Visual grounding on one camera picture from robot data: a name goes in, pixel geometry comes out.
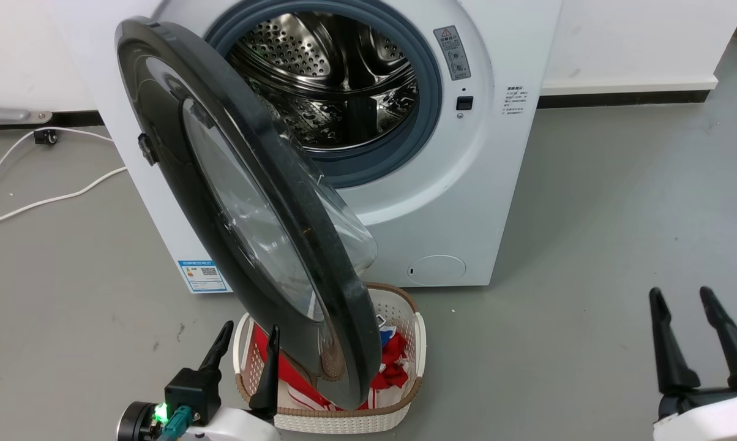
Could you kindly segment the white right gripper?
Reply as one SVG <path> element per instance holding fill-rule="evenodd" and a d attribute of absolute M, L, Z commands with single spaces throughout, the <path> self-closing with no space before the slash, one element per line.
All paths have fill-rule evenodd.
<path fill-rule="evenodd" d="M 650 290 L 657 384 L 662 398 L 654 440 L 737 440 L 737 324 L 709 287 L 700 288 L 707 321 L 717 332 L 729 388 L 705 388 L 687 365 L 671 326 L 672 314 L 659 287 Z"/>

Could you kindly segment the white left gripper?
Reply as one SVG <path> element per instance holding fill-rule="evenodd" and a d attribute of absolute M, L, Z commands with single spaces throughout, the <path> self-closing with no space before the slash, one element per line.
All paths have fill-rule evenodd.
<path fill-rule="evenodd" d="M 278 413 L 280 330 L 272 327 L 267 337 L 267 359 L 255 394 L 249 399 L 249 413 L 243 409 L 220 409 L 220 362 L 230 348 L 234 322 L 224 323 L 198 369 L 183 368 L 165 386 L 165 403 L 175 411 L 189 407 L 198 414 L 183 440 L 281 440 L 274 427 Z"/>

